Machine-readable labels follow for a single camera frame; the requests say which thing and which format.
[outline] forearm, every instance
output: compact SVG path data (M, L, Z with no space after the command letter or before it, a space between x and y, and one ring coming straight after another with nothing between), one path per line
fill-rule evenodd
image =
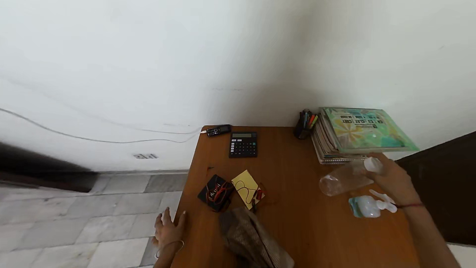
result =
M421 268L460 268L428 210L423 206L403 208L410 226Z
M165 246L160 251L160 256L155 262L154 268L170 268L172 261L174 260L175 254L178 249L181 247L179 243L172 243Z

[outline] pen holder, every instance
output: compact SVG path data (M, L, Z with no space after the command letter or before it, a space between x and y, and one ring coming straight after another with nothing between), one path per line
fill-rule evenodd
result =
M304 122L299 120L294 127L294 136L300 140L306 139L311 134L311 129L304 128Z

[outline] wooden table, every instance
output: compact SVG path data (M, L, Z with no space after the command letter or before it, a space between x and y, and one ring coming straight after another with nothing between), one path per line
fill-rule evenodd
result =
M223 244L218 213L197 195L214 174L230 181L246 169L268 192L256 215L295 267L418 267L402 212L385 210L379 218L367 219L350 211L350 197L369 195L369 189L383 192L380 187L372 184L328 197L319 190L319 179L337 166L320 165L310 139L296 139L290 127L235 126L233 131L258 133L258 157L228 158L230 134L200 136L177 210L177 216L186 210L188 220L185 246L173 268L236 266L235 256ZM238 206L244 203L234 193L230 208Z

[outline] yellow card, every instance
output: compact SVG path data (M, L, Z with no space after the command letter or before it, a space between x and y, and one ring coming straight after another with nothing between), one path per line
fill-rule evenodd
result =
M251 204L253 199L255 199L255 204L259 202L256 197L253 198L254 193L259 189L258 184L249 174L248 170L243 171L240 175L236 176L236 178L232 179L231 182L248 209L253 207Z

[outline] human hand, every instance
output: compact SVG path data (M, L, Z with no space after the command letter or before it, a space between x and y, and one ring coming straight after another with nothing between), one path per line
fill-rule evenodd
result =
M160 250L164 246L173 245L174 253L180 249L183 236L183 229L185 227L186 220L185 211L178 219L178 225L175 226L170 218L170 208L167 207L164 212L164 221L162 222L162 213L160 213L155 220L155 236L152 239L152 243L156 245Z
M413 188L412 179L405 169L388 159L383 153L370 153L368 156L380 160L384 168L380 175L370 171L365 171L365 175L394 197L397 205L421 203L418 193Z

